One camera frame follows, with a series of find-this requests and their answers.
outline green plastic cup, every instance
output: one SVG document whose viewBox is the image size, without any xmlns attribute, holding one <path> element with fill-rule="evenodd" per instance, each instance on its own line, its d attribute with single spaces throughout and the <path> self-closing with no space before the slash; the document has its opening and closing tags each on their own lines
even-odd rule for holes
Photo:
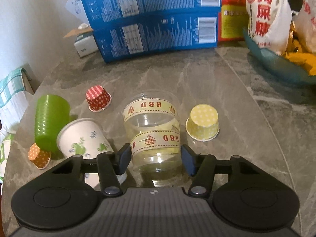
<svg viewBox="0 0 316 237">
<path fill-rule="evenodd" d="M 70 105 L 58 95 L 43 95 L 37 101 L 35 143 L 42 150 L 57 152 L 57 136 L 70 121 Z"/>
</svg>

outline red box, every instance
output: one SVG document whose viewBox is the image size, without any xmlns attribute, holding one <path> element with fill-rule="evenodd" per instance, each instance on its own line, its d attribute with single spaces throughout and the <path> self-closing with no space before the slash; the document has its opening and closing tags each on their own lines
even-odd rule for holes
<svg viewBox="0 0 316 237">
<path fill-rule="evenodd" d="M 222 0 L 218 14 L 218 41 L 243 40 L 242 29 L 248 27 L 246 0 Z"/>
</svg>

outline cardboard flap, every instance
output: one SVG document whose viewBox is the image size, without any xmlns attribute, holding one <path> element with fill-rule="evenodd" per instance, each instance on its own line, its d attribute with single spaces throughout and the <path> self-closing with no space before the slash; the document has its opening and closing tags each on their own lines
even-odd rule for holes
<svg viewBox="0 0 316 237">
<path fill-rule="evenodd" d="M 66 34 L 64 36 L 64 38 L 72 37 L 72 36 L 78 36 L 78 35 L 81 35 L 81 34 L 84 34 L 84 33 L 92 32 L 92 31 L 93 31 L 93 29 L 91 27 L 87 27 L 85 29 L 75 28 L 75 29 L 71 30 L 68 34 Z"/>
</svg>

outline yellow polka dot cupcake liner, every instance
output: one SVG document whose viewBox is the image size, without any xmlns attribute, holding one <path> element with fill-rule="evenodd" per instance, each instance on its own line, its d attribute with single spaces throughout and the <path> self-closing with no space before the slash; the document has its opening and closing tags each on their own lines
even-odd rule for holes
<svg viewBox="0 0 316 237">
<path fill-rule="evenodd" d="M 218 113 L 208 104 L 196 105 L 185 123 L 190 137 L 197 141 L 210 141 L 219 132 Z"/>
<path fill-rule="evenodd" d="M 43 170 L 51 160 L 52 153 L 43 151 L 34 143 L 28 151 L 28 159 L 38 168 Z"/>
</svg>

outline blue bowl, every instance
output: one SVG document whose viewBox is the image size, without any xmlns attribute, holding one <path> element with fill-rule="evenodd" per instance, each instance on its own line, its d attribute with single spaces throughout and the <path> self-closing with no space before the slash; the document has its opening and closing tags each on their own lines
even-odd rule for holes
<svg viewBox="0 0 316 237">
<path fill-rule="evenodd" d="M 316 76 L 309 76 L 302 67 L 276 55 L 269 49 L 259 48 L 248 36 L 247 30 L 243 29 L 242 31 L 249 50 L 271 74 L 295 85 L 316 85 Z"/>
</svg>

